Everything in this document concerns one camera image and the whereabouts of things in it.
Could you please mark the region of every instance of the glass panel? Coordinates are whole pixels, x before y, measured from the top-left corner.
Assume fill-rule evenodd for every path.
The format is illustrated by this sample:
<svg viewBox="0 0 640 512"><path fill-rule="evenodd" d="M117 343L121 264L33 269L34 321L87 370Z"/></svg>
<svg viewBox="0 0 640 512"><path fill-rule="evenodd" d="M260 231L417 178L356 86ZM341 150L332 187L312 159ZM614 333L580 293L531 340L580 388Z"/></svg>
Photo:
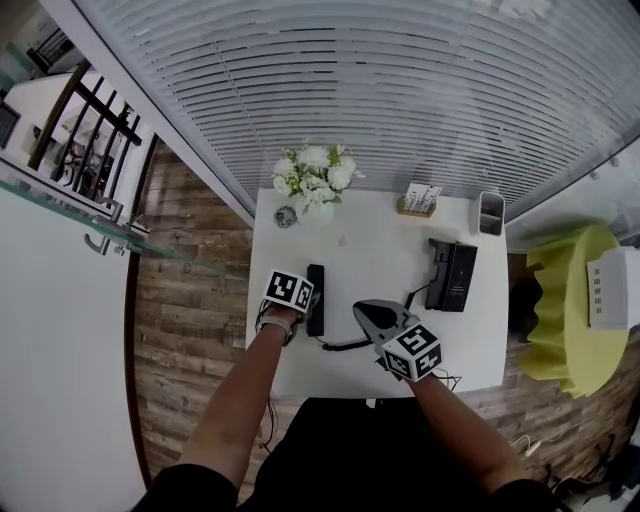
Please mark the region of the glass panel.
<svg viewBox="0 0 640 512"><path fill-rule="evenodd" d="M198 265L212 271L214 275L220 275L231 279L246 281L246 277L229 272L217 266L196 261L192 258L180 254L170 244L151 243L146 236L147 233L135 226L132 228L126 224L118 225L109 220L109 213L106 208L102 209L95 203L82 202L81 198L73 196L63 190L41 182L37 177L30 176L19 169L14 169L6 162L0 165L0 188L11 192L27 201L30 201L47 210L62 215L88 228L97 231L100 235L112 240L109 250L113 250L116 245L129 249L134 246L134 250L144 253L155 253L168 258ZM98 237L92 237L94 242L98 242Z"/></svg>

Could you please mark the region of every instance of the cable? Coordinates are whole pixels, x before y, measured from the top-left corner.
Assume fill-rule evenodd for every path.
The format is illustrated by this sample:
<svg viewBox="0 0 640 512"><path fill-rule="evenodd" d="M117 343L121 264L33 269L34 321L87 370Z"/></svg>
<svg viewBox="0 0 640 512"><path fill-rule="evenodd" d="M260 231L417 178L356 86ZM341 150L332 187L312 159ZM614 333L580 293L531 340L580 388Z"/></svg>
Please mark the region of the cable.
<svg viewBox="0 0 640 512"><path fill-rule="evenodd" d="M326 350L327 352L344 352L345 350L352 350L354 348L362 348L368 347L373 344L373 341L370 339L358 340L353 343L343 343L341 345L335 343L327 343L324 340L318 338L318 336L314 336L320 343L322 343L322 350Z"/></svg>
<svg viewBox="0 0 640 512"><path fill-rule="evenodd" d="M431 285L431 281L429 281L427 284L425 284L421 288L418 288L417 290L412 291L404 303L404 309L408 310L411 307L413 298L416 296L416 293L418 293L420 290L424 290L425 288L429 288L430 285Z"/></svg>
<svg viewBox="0 0 640 512"><path fill-rule="evenodd" d="M436 370L440 370L441 372L444 372L447 376L441 377L439 375L436 375L435 373L433 373ZM444 368L434 368L433 372L431 372L431 375L433 375L433 377L435 377L436 379L447 381L447 389L449 389L451 392L454 392L456 390L456 386L458 385L458 382L462 380L462 377L454 377L452 375L449 375L449 372ZM453 381L453 387L449 387L449 381L451 380Z"/></svg>
<svg viewBox="0 0 640 512"><path fill-rule="evenodd" d="M524 434L524 435L520 436L513 443L511 443L511 446L515 446L516 444L518 444L524 438L527 438L527 450L528 450L529 448L531 448L531 438L527 434Z"/></svg>
<svg viewBox="0 0 640 512"><path fill-rule="evenodd" d="M258 443L258 448L264 448L265 450L267 450L267 453L271 454L269 444L273 440L275 432L278 430L278 412L271 404L271 397L267 398L267 410L269 411L269 419L271 420L271 431L269 432L269 439Z"/></svg>
<svg viewBox="0 0 640 512"><path fill-rule="evenodd" d="M541 443L555 443L558 439L560 439L561 437L563 437L567 432L569 432L570 430L573 430L576 427L579 427L580 425L582 425L583 423L586 423L587 421L591 421L593 418L595 418L595 416L591 416L589 418L586 418L584 420L582 420L579 423L576 423L575 425L571 425L570 427L568 427L567 429L565 429L564 432L562 432L562 434L560 434L557 437L554 437L553 439L543 439L542 441L540 441Z"/></svg>
<svg viewBox="0 0 640 512"><path fill-rule="evenodd" d="M586 418L586 419L584 419L582 421L579 421L578 423L575 423L574 425L571 425L570 427L567 427L566 429L564 429L564 431L561 434L557 435L556 437L554 437L552 439L549 439L549 438L541 439L539 441L531 443L531 438L529 437L529 435L528 434L523 434L518 439L516 439L513 443L511 443L511 446L516 445L518 442L520 442L521 439L526 438L527 439L527 449L525 451L525 455L527 457L530 457L540 447L541 444L543 444L543 443L551 443L551 444L553 444L558 439L562 438L565 434L567 434L567 432L569 432L570 430L573 430L574 428L579 427L580 425L582 425L582 424L584 424L584 423L586 423L588 421L591 421L594 418L595 418L595 416L590 416L589 418Z"/></svg>

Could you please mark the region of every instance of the wristwatch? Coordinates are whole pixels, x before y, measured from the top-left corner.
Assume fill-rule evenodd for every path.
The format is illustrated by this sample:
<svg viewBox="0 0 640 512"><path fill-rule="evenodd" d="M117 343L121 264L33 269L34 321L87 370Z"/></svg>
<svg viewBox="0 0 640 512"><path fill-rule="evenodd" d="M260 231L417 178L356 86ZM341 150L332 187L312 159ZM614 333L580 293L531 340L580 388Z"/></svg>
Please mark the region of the wristwatch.
<svg viewBox="0 0 640 512"><path fill-rule="evenodd" d="M279 316L263 316L260 319L260 329L262 329L265 324L274 324L282 327L284 329L286 338L289 338L293 334L293 331L291 330L291 324L289 324L289 322L287 322L284 318L280 318Z"/></svg>

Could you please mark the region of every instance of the wooden floor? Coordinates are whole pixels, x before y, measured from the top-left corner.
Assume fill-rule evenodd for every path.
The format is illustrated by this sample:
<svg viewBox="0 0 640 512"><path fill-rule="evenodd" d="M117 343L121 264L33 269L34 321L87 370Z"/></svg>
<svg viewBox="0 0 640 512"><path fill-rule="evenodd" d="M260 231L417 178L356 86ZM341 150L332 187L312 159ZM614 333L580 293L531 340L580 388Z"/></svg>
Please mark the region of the wooden floor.
<svg viewBox="0 0 640 512"><path fill-rule="evenodd" d="M163 144L156 150L142 200L153 243L248 276L251 230ZM521 271L521 259L509 261L512 276ZM242 354L246 300L246 282L189 263L142 257L135 311L135 382L152 476L179 457L211 393ZM630 341L604 388L577 400L560 392L554 382L536 382L524 375L516 357L526 349L510 340L504 384L461 396L511 441L522 434L532 442L553 439L580 423L556 442L543 443L530 458L524 457L526 440L516 448L535 478L544 476L546 464L552 464L561 477L586 474L597 461L596 443L606 444L613 433L617 450L628 439L627 414L640 392L640 343ZM300 403L276 404L276 441ZM265 417L262 437L268 433ZM241 500L251 493L266 456L257 446L259 441Z"/></svg>

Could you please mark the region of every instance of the gray tool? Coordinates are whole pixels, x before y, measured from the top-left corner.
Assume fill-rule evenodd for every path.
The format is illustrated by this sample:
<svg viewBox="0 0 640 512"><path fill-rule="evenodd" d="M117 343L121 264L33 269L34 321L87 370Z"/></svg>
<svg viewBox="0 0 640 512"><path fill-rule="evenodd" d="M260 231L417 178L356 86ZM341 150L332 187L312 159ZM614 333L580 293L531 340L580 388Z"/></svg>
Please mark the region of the gray tool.
<svg viewBox="0 0 640 512"><path fill-rule="evenodd" d="M375 344L376 354L380 357L384 356L382 345L420 322L402 304L391 300L358 301L353 305L353 315L365 336Z"/></svg>

